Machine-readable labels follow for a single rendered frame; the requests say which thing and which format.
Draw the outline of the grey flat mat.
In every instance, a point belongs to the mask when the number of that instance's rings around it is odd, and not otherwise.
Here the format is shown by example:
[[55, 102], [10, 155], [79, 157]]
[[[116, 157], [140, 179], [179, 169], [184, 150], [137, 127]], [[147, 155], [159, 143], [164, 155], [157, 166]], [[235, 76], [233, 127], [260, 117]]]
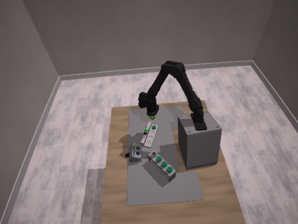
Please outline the grey flat mat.
[[[184, 115], [182, 106], [159, 107], [154, 120], [146, 112], [129, 109], [128, 153], [132, 143], [141, 145], [149, 121], [158, 129], [151, 148], [141, 146], [141, 162], [128, 157], [127, 206], [204, 200], [197, 171], [179, 171], [173, 130], [178, 130], [178, 115]], [[154, 150], [177, 171], [170, 182], [149, 162]]]

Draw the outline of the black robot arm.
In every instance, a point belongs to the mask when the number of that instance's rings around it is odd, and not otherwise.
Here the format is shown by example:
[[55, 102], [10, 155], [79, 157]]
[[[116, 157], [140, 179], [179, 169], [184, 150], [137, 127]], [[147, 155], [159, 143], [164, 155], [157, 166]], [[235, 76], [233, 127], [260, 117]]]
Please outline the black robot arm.
[[[170, 63], [171, 62], [171, 63]], [[138, 106], [146, 108], [147, 111], [152, 112], [151, 107], [156, 106], [157, 104], [157, 93], [159, 92], [162, 84], [168, 75], [172, 75], [179, 82], [187, 100], [189, 103], [189, 108], [193, 112], [191, 113], [192, 120], [194, 122], [195, 128], [197, 131], [207, 130], [207, 126], [204, 122], [204, 112], [202, 107], [202, 102], [200, 98], [195, 94], [186, 74], [185, 66], [181, 62], [174, 62], [168, 60], [161, 66], [161, 70], [149, 88], [148, 92], [141, 92], [138, 98]], [[151, 106], [151, 107], [150, 107]]]

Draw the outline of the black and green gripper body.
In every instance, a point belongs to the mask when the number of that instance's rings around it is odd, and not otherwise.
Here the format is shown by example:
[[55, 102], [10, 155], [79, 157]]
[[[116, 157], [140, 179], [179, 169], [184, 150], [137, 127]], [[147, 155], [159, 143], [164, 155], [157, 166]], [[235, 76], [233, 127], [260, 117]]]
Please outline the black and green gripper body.
[[[150, 106], [150, 107], [151, 107], [151, 106]], [[156, 104], [156, 106], [151, 107], [151, 109], [152, 109], [152, 112], [147, 111], [147, 112], [146, 112], [147, 115], [155, 116], [155, 115], [157, 114], [158, 110], [159, 110], [159, 105]]]

